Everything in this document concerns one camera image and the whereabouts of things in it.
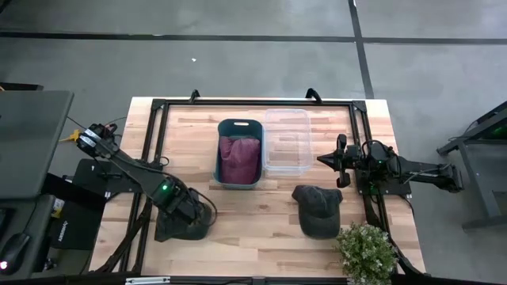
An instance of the purple towel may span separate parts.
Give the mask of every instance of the purple towel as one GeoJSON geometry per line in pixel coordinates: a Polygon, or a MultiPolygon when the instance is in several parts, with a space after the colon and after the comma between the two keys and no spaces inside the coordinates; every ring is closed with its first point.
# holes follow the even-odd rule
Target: purple towel
{"type": "Polygon", "coordinates": [[[257,175],[261,142],[258,139],[220,137],[219,148],[222,158],[221,182],[252,184],[257,175]]]}

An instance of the desk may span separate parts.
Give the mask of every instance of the desk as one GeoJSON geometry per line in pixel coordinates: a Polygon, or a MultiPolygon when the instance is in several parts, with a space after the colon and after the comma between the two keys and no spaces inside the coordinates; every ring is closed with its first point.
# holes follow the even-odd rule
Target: desk
{"type": "MultiPolygon", "coordinates": [[[[132,98],[121,148],[140,158],[153,98],[132,98]]],[[[391,118],[384,100],[366,101],[372,136],[396,150],[391,118]]],[[[264,121],[266,106],[171,106],[162,155],[170,159],[165,168],[189,187],[208,196],[218,207],[216,224],[201,241],[154,240],[154,208],[143,262],[143,275],[171,276],[293,276],[341,277],[338,253],[331,240],[305,237],[299,228],[298,207],[291,198],[298,184],[336,188],[337,173],[317,160],[301,177],[263,177],[251,191],[222,189],[212,178],[218,145],[217,126],[227,118],[264,121]]],[[[301,107],[308,111],[314,157],[336,147],[340,133],[352,143],[347,108],[301,107]]],[[[154,137],[158,134],[155,125],[154,137]]],[[[155,142],[151,145],[153,157],[155,142]]],[[[355,184],[342,189],[341,226],[365,220],[364,205],[355,184]]],[[[394,240],[416,268],[424,271],[414,218],[409,206],[397,196],[386,196],[394,240]]],[[[90,269],[98,268],[125,234],[132,195],[121,194],[109,202],[90,269]]],[[[129,268],[136,254],[131,251],[129,268]]]]}

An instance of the teal plastic basket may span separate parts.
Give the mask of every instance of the teal plastic basket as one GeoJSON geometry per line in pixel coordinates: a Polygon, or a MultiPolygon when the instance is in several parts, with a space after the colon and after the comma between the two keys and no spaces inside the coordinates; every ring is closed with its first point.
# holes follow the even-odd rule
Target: teal plastic basket
{"type": "Polygon", "coordinates": [[[220,156],[220,147],[218,147],[217,155],[216,155],[216,166],[215,172],[213,173],[213,178],[220,183],[224,188],[234,189],[234,190],[248,190],[255,188],[257,182],[261,179],[262,176],[262,145],[263,145],[263,129],[262,124],[257,122],[256,120],[243,120],[243,119],[227,119],[223,120],[219,123],[219,137],[226,136],[231,137],[233,139],[242,139],[242,138],[255,138],[258,139],[261,144],[261,151],[259,152],[259,159],[257,162],[257,173],[255,175],[255,180],[252,184],[228,184],[222,183],[220,181],[221,177],[221,168],[222,168],[222,158],[220,156]]]}

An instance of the black stand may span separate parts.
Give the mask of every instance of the black stand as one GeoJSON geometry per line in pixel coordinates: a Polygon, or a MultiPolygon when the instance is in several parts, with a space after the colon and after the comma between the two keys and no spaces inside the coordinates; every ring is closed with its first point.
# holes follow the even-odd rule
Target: black stand
{"type": "Polygon", "coordinates": [[[507,101],[484,116],[481,116],[475,122],[477,122],[476,127],[466,131],[463,135],[436,150],[440,155],[447,155],[453,150],[459,150],[470,177],[471,187],[480,194],[484,208],[486,209],[487,218],[464,223],[462,225],[464,230],[507,224],[507,215],[501,214],[497,201],[494,198],[495,192],[504,192],[505,188],[481,187],[479,183],[480,173],[472,167],[468,150],[469,145],[476,144],[507,145],[507,135],[505,134],[507,132],[507,101]]]}

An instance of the cap brim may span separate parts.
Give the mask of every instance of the cap brim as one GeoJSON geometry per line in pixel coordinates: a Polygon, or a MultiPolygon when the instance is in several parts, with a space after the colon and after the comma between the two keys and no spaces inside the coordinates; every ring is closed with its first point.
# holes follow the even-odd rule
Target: cap brim
{"type": "Polygon", "coordinates": [[[299,206],[299,225],[311,238],[335,238],[340,233],[340,212],[329,218],[318,218],[299,206]]]}

